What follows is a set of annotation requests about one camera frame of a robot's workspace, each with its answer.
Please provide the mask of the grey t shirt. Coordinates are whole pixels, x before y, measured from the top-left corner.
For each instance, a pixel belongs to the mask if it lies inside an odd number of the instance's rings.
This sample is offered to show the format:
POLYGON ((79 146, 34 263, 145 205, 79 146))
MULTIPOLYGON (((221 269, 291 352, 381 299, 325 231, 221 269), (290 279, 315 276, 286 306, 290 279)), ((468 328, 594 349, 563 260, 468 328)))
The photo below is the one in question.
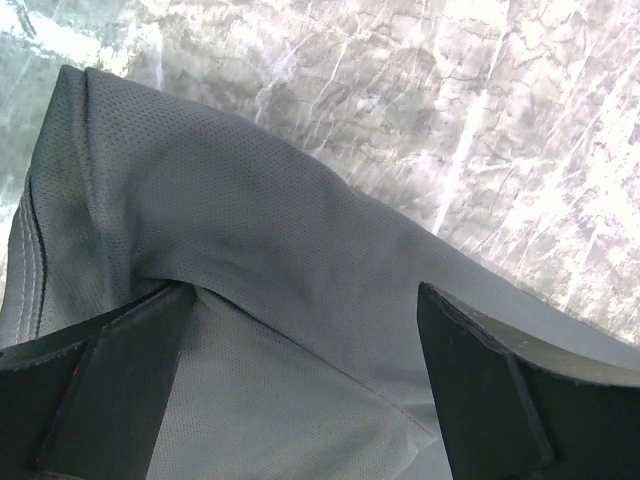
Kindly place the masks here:
POLYGON ((64 66, 9 236, 1 351, 186 284, 143 479, 456 479, 420 341, 423 283, 639 374, 633 348, 257 125, 64 66))

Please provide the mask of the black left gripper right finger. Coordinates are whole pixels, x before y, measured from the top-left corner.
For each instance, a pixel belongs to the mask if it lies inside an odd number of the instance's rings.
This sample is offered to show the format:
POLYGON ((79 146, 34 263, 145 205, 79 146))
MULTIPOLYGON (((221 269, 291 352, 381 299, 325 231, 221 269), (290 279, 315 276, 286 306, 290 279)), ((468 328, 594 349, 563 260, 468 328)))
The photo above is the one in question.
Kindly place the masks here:
POLYGON ((636 479, 639 374, 423 283, 417 323, 456 479, 636 479))

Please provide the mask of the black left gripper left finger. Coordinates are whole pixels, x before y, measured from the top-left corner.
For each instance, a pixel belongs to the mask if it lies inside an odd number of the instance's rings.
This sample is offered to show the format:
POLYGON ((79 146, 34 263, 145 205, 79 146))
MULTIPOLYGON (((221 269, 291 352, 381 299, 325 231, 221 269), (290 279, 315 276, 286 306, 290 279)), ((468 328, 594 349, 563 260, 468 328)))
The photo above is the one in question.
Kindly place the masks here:
POLYGON ((170 284, 2 349, 2 478, 145 478, 194 299, 170 284))

